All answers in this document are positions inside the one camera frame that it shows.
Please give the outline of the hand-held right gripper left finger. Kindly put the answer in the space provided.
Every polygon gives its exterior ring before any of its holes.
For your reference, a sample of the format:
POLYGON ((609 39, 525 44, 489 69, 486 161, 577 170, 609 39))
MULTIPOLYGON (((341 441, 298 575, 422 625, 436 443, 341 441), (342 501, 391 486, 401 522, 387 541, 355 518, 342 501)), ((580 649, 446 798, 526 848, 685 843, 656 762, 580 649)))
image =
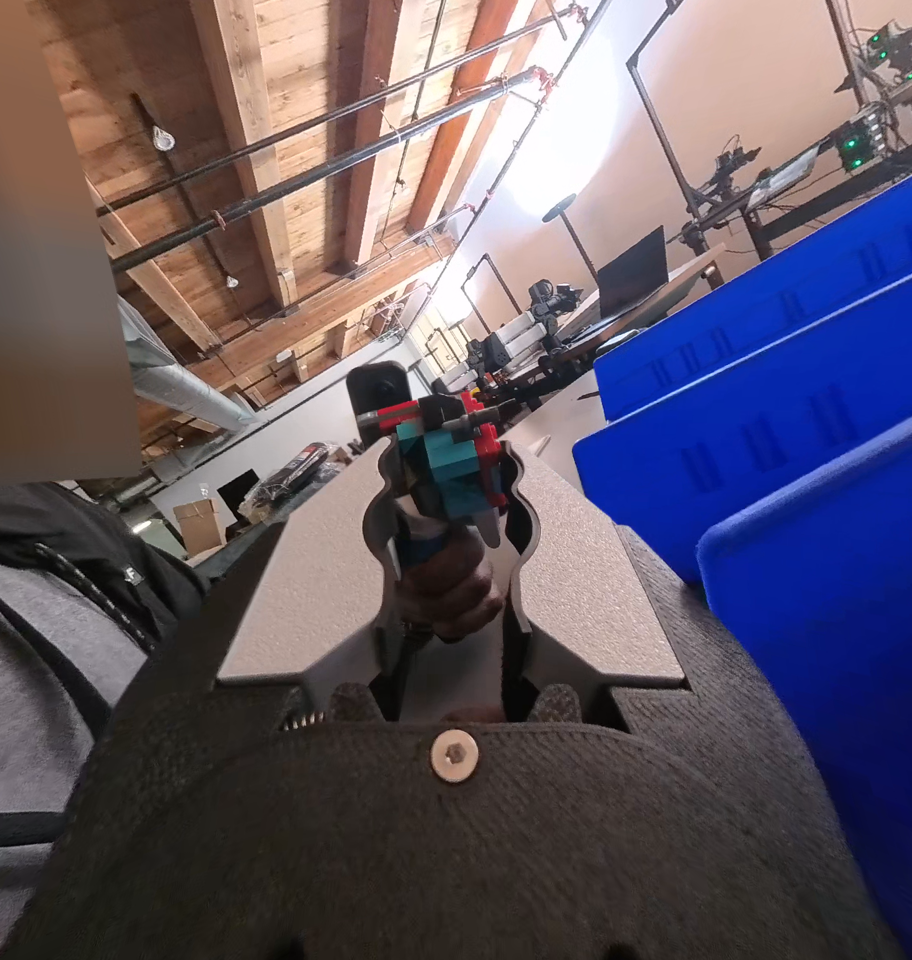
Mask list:
POLYGON ((388 462, 379 439, 287 519, 217 673, 222 686, 299 687, 327 704, 342 683, 382 667, 397 569, 388 462))

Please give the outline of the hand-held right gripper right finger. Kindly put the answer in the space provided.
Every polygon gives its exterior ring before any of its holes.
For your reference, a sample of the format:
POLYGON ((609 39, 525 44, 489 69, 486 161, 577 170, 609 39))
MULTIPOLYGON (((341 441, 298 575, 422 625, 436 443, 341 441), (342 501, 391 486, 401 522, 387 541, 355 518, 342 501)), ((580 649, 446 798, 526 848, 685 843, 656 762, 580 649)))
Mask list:
POLYGON ((532 451, 511 441, 505 451, 522 680, 537 689, 681 688, 684 670, 614 522, 532 451))

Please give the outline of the red and teal brick assembly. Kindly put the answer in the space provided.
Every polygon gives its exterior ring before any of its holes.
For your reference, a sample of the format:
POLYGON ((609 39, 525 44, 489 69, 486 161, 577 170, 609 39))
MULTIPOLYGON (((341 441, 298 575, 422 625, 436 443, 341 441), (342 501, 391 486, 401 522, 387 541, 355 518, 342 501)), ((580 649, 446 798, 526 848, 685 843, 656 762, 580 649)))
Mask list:
POLYGON ((470 392, 434 393, 359 414, 367 435, 394 441, 390 486, 418 516, 439 522, 496 520, 508 507, 498 424, 513 403, 486 407, 470 392))

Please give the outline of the person's left hand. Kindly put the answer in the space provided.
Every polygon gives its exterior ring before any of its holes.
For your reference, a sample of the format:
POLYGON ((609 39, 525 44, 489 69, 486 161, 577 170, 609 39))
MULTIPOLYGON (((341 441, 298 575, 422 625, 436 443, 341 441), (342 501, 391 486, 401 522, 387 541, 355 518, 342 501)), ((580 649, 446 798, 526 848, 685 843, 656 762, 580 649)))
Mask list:
POLYGON ((401 618, 458 643, 494 622, 505 606, 482 540, 455 528, 431 558, 407 569, 395 589, 401 618))

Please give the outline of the brown cardboard box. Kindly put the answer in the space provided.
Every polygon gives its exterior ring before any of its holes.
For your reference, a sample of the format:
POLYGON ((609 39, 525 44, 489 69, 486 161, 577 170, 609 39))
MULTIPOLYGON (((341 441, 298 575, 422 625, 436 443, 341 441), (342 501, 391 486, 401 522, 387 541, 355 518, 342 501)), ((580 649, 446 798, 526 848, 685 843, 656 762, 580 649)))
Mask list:
POLYGON ((174 507, 174 517, 189 559, 226 546, 217 502, 203 498, 174 507))

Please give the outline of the blue plastic bin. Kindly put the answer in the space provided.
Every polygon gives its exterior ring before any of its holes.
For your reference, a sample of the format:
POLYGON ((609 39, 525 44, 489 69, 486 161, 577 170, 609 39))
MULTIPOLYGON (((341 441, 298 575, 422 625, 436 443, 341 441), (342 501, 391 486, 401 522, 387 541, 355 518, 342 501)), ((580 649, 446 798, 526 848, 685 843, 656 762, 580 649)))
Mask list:
POLYGON ((679 579, 713 525, 912 417, 912 274, 578 440, 584 496, 679 579))
POLYGON ((596 360, 613 423, 912 274, 912 175, 596 360))
POLYGON ((912 416, 709 528, 697 559, 912 958, 912 416))

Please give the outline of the black ceiling pipe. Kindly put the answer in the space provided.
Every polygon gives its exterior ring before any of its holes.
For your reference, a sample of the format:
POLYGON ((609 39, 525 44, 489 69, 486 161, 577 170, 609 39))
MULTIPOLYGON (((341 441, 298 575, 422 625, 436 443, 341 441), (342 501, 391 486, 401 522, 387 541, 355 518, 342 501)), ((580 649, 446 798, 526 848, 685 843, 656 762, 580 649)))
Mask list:
POLYGON ((413 139, 422 138, 430 131, 463 114, 469 114, 484 104, 505 97, 512 90, 535 82, 539 83, 541 87, 545 87, 549 80, 549 73, 539 66, 529 67, 510 77, 499 78, 489 86, 464 97, 461 101, 447 105, 443 109, 406 126, 391 130, 363 147, 342 153, 299 174, 272 184, 252 197, 240 199, 223 209, 212 210, 204 219, 111 259, 112 273, 114 275, 129 273, 214 231, 223 231, 228 225, 241 221, 256 211, 281 201, 283 198, 298 193, 309 186, 325 182, 329 178, 353 169, 364 162, 373 160, 393 147, 413 139))
POLYGON ((275 133, 259 139, 252 144, 246 145, 239 150, 234 150, 229 154, 213 159, 208 163, 198 166, 197 168, 178 173, 160 183, 137 190, 126 197, 117 198, 115 200, 103 200, 96 205, 95 210, 97 216, 103 217, 107 216, 109 213, 117 213, 120 210, 127 209, 146 199, 160 195, 170 189, 174 189, 177 186, 183 186, 197 179, 208 177, 210 174, 213 174, 216 171, 222 170, 223 168, 227 168, 231 165, 235 165, 242 159, 253 157, 262 150, 267 150, 270 147, 274 147, 284 141, 299 137, 317 127, 341 121, 348 116, 357 114, 362 110, 384 102, 390 96, 400 93, 409 87, 423 84, 429 78, 435 77, 438 74, 450 70, 456 71, 458 68, 472 63, 476 59, 479 59, 489 53, 494 53, 502 46, 511 42, 515 42, 551 23, 554 23, 558 27, 558 29, 561 31, 562 37, 566 39, 567 34, 565 29, 561 26, 562 21, 565 18, 573 18, 577 15, 577 13, 580 12, 582 12, 582 7, 575 2, 570 3, 561 10, 556 10, 552 6, 550 9, 550 15, 537 18, 532 23, 527 23, 525 26, 516 30, 512 30, 485 44, 480 44, 476 47, 470 47, 462 54, 450 57, 447 60, 431 62, 428 67, 414 74, 413 76, 402 78, 393 84, 383 86, 374 93, 371 93, 356 102, 348 103, 346 105, 337 107, 328 113, 318 115, 311 119, 307 119, 295 124, 294 126, 289 126, 280 131, 276 131, 275 133))

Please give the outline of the person's black jacket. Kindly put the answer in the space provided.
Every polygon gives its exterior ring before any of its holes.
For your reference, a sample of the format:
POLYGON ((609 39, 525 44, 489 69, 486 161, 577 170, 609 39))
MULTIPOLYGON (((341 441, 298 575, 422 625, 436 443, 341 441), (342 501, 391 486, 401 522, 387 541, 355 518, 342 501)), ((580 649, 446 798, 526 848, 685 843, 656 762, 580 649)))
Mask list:
POLYGON ((0 566, 54 575, 145 653, 196 616, 209 593, 184 561, 54 482, 0 485, 0 566))

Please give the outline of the black floor lamp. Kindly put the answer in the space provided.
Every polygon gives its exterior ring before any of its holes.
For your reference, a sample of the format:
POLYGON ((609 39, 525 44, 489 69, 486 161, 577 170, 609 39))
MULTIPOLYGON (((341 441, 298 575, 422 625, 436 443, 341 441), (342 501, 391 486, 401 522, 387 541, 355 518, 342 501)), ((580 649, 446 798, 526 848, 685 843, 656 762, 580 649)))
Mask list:
POLYGON ((572 205, 572 203, 575 201, 576 198, 577 198, 577 194, 572 193, 563 197, 561 200, 557 201, 552 207, 550 207, 549 210, 547 210, 545 214, 543 214, 543 216, 541 217, 541 222, 543 224, 550 224, 557 221, 561 223, 562 227, 565 229, 570 240, 572 241, 572 244, 574 245, 579 257, 582 259, 582 262, 586 270, 588 270, 590 276, 592 277, 596 285, 596 292, 598 293, 599 292, 598 272, 585 246, 582 244, 582 240, 580 239, 580 236, 577 234, 575 227, 573 226, 568 216, 568 210, 570 209, 570 206, 572 205))

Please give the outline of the black laptop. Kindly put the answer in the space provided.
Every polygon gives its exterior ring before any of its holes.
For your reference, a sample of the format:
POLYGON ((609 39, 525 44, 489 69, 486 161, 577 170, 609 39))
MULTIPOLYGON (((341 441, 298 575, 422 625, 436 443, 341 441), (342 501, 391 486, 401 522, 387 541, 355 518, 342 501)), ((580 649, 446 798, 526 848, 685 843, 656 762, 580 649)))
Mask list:
POLYGON ((615 320, 641 306, 668 282, 663 225, 597 270, 602 321, 615 320))

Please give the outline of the person's grey sweatshirt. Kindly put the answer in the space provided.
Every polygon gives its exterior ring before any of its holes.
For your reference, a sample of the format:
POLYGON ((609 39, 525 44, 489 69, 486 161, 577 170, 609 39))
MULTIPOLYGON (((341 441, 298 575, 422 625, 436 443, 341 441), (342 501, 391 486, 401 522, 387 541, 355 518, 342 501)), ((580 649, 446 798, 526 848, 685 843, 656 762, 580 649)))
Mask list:
MULTIPOLYGON (((114 705, 145 661, 136 643, 71 585, 0 565, 0 598, 114 705)), ((61 812, 94 740, 69 695, 0 614, 0 812, 61 812)), ((31 897, 50 844, 0 847, 0 948, 31 897)))

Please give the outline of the robot station table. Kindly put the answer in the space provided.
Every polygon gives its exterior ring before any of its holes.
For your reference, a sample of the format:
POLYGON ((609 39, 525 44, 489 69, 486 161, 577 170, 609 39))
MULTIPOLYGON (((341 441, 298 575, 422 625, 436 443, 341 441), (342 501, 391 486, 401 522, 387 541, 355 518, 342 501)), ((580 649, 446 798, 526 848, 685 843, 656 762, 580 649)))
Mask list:
MULTIPOLYGON (((912 100, 904 103, 912 115, 912 100)), ((912 174, 912 140, 898 126, 901 106, 873 102, 863 115, 856 114, 816 143, 776 167, 764 167, 745 186, 734 176, 756 159, 759 150, 745 150, 738 140, 716 157, 711 179, 696 188, 705 201, 721 201, 749 192, 749 210, 756 210, 763 237, 778 251, 776 241, 801 230, 812 231, 828 223, 832 212, 861 202, 912 174)), ((748 252, 755 254, 750 235, 738 212, 708 235, 742 226, 748 252)))

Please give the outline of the silver air duct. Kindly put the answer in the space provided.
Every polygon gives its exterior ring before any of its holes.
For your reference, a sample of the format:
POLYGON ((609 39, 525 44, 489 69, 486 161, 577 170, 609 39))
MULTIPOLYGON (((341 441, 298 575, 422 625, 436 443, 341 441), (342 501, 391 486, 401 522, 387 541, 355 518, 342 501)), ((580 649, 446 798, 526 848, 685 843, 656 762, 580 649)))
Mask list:
POLYGON ((143 316, 122 296, 117 306, 134 390, 145 400, 231 433, 256 423, 246 406, 206 384, 174 358, 143 316))

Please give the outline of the black metal frame rig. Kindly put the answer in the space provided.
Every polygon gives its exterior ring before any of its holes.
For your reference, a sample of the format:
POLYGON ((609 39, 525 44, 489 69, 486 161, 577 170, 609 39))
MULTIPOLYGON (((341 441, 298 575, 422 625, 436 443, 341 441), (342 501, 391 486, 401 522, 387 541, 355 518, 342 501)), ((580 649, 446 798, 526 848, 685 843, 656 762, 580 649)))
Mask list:
MULTIPOLYGON (((697 254, 706 253, 708 246, 706 245, 705 232, 719 227, 722 222, 726 221, 730 213, 735 210, 739 213, 747 228, 757 258, 760 261, 764 261, 774 255, 774 248, 772 243, 763 237, 762 222, 757 216, 757 211, 749 210, 749 192, 743 191, 738 195, 732 194, 729 198, 718 201, 702 199, 703 194, 690 185, 681 169, 678 157, 659 119, 639 71, 639 60, 646 47, 682 4, 682 1, 665 2, 665 9, 656 19, 650 30, 647 31, 642 41, 639 42, 626 63, 632 83, 639 95, 642 106, 653 127, 657 141, 670 166, 674 179, 677 182, 690 216, 689 221, 682 228, 681 241, 697 254)), ((871 79, 871 72, 862 65, 861 54, 859 53, 861 47, 858 45, 858 37, 849 11, 849 3, 825 1, 824 4, 829 13, 837 45, 846 65, 846 79, 849 83, 847 89, 852 93, 858 105, 859 109, 856 115, 861 116, 872 106, 863 84, 865 79, 871 79)))

